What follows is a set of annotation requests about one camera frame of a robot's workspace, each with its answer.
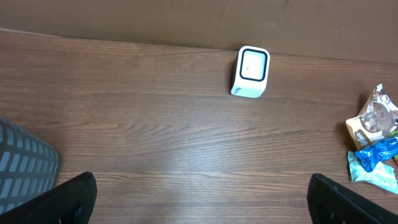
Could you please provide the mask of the blue Oreo cookie pack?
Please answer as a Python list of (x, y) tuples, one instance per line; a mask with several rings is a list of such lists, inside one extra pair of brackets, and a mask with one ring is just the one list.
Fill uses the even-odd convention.
[(389, 154), (386, 140), (387, 139), (382, 139), (375, 144), (371, 144), (355, 152), (356, 157), (360, 160), (366, 172), (372, 172), (379, 162), (392, 158)]

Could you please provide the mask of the green Haribo gummy bag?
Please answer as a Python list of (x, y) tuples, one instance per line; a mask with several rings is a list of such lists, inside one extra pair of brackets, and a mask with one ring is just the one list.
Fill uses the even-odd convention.
[(390, 134), (386, 141), (388, 143), (389, 154), (393, 158), (395, 164), (397, 164), (397, 131)]

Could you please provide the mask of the white barcode scanner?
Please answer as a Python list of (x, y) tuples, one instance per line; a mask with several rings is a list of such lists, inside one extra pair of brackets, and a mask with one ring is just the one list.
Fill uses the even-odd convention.
[(259, 98), (266, 89), (271, 56), (266, 49), (241, 47), (236, 57), (230, 93), (245, 98)]

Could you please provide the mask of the light teal snack packet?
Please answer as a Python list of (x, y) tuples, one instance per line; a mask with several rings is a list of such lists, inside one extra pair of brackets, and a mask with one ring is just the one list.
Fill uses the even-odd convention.
[(379, 162), (373, 171), (367, 172), (354, 152), (349, 151), (347, 158), (352, 182), (365, 181), (397, 194), (397, 179), (391, 166)]

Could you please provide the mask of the dried mushroom snack bag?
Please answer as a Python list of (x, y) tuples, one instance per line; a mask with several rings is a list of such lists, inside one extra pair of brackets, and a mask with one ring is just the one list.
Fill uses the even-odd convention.
[(346, 126), (357, 150), (388, 138), (397, 129), (397, 106), (382, 84), (375, 87), (358, 115), (346, 120)]

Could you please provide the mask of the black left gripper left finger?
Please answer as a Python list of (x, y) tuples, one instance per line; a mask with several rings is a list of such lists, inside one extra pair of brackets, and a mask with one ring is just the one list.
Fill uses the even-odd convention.
[(97, 197), (96, 179), (84, 172), (1, 215), (1, 224), (86, 224)]

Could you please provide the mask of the grey plastic mesh basket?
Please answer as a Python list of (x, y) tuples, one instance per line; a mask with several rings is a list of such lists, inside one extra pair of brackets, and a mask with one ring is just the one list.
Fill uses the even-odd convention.
[(1, 120), (1, 213), (53, 189), (60, 156), (44, 140)]

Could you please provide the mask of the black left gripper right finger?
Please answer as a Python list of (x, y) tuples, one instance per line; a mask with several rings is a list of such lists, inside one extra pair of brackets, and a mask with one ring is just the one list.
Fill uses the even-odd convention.
[(352, 190), (314, 173), (307, 192), (313, 224), (397, 224), (397, 215)]

